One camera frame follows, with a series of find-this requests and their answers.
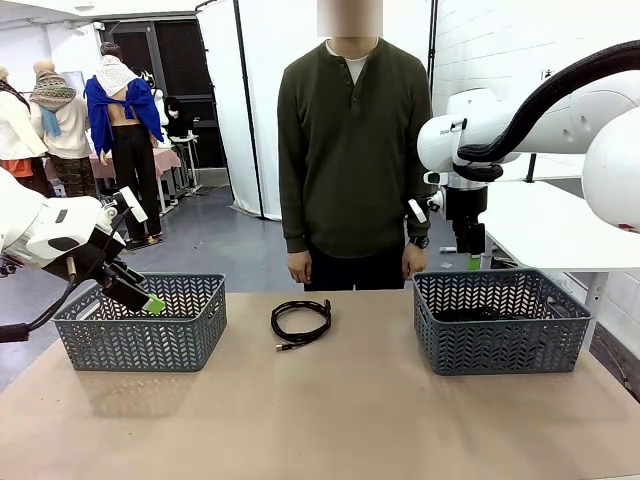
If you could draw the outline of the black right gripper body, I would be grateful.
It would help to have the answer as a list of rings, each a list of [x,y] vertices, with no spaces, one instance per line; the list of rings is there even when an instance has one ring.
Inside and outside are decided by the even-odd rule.
[[[456,235],[463,235],[487,208],[487,189],[446,189],[445,217]]]

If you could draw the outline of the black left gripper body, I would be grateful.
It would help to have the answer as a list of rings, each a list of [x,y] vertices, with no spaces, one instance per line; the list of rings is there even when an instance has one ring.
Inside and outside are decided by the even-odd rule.
[[[79,283],[93,280],[102,288],[110,287],[118,278],[113,264],[124,265],[119,258],[124,248],[116,231],[107,234],[94,229],[88,242],[79,248]]]

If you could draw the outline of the person's right forearm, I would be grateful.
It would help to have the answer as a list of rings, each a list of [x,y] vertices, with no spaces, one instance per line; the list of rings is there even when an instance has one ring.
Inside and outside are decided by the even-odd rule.
[[[284,188],[280,193],[283,235],[287,252],[307,250],[306,224],[301,193],[298,189]]]

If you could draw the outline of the person's left forearm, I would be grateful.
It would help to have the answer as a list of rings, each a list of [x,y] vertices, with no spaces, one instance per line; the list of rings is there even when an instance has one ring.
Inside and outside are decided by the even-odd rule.
[[[424,185],[422,188],[419,188],[413,193],[409,194],[409,199],[406,202],[406,229],[407,235],[410,238],[411,236],[429,236],[429,230],[431,227],[431,218],[425,224],[420,224],[418,220],[414,217],[413,213],[409,207],[409,200],[415,199],[420,196],[431,195],[435,193],[435,190],[432,186]]]

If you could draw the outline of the person's left hand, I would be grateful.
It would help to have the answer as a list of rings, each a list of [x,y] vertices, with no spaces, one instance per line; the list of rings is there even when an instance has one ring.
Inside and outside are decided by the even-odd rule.
[[[402,256],[402,272],[406,280],[414,274],[424,271],[427,267],[427,250],[414,244],[407,244]]]

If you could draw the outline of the person's right hand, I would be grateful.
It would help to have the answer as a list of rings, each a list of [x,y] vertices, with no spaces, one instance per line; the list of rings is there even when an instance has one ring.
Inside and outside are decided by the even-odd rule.
[[[287,267],[291,278],[296,283],[307,285],[311,282],[312,259],[308,250],[289,253]]]

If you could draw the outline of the grey plastic lattice basket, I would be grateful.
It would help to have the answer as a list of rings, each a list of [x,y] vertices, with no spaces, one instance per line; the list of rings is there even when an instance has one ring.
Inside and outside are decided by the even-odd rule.
[[[573,371],[591,313],[536,269],[413,278],[414,329],[442,376]]]
[[[227,325],[225,280],[215,273],[147,273],[142,288],[163,309],[135,312],[94,286],[53,322],[76,370],[197,372]]]

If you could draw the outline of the white side table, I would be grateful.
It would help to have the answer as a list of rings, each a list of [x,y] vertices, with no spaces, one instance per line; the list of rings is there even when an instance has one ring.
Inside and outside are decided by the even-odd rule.
[[[577,192],[580,155],[537,155],[534,182],[526,183],[530,155],[507,164],[489,187],[481,220],[488,245],[520,266],[583,273],[587,308],[629,349],[640,354],[640,235],[599,220]]]

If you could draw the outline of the table with pink cloth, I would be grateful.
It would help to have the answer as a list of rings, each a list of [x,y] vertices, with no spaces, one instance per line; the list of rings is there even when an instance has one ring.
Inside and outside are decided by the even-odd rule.
[[[107,155],[105,164],[95,153],[92,153],[89,159],[99,189],[106,191],[108,188],[113,188],[116,177],[111,155]],[[173,150],[155,149],[154,162],[160,215],[163,216],[178,205],[179,199],[187,193],[187,186],[186,181],[182,179],[184,168],[181,159]]]

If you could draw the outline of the person in green sweater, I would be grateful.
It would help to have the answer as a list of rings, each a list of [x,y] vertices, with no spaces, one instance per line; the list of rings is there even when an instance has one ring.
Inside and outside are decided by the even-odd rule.
[[[281,79],[279,195],[301,193],[308,291],[408,281],[406,202],[427,185],[417,140],[432,107],[423,63],[383,36],[383,1],[316,0],[322,42]]]

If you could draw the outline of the mannequin with knit hat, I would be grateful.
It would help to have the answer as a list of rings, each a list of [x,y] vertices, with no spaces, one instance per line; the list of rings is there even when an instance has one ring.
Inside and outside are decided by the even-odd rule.
[[[67,197],[96,196],[89,156],[87,105],[55,71],[48,59],[33,65],[35,86],[29,97],[31,123],[47,152]]]

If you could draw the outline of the mannequin with blue garment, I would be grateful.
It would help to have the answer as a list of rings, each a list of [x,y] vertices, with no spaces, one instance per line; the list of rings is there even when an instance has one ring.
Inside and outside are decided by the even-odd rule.
[[[100,161],[110,155],[119,187],[128,187],[147,220],[126,221],[133,249],[161,241],[154,147],[163,140],[159,111],[148,83],[124,62],[111,42],[100,46],[100,65],[86,82],[85,97],[94,150]]]

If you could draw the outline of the mannequin in cream coat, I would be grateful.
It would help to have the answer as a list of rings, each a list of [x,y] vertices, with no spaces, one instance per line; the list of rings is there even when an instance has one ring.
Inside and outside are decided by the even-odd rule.
[[[0,166],[23,186],[49,198],[54,195],[43,165],[47,147],[31,124],[30,107],[8,83],[0,65]]]

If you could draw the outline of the white partition screen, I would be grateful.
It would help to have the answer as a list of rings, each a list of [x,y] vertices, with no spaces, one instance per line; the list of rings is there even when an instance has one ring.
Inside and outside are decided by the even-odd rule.
[[[281,219],[267,203],[258,157],[239,0],[205,0],[196,7],[215,97],[226,169],[241,212]]]

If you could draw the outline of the black mesh door panel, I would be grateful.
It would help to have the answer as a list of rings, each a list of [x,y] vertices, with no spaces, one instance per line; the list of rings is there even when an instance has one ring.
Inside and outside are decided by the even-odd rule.
[[[104,24],[100,37],[119,45],[125,64],[136,73],[152,74],[164,95],[176,98],[195,120],[198,166],[224,167],[213,86],[197,21],[111,21]]]

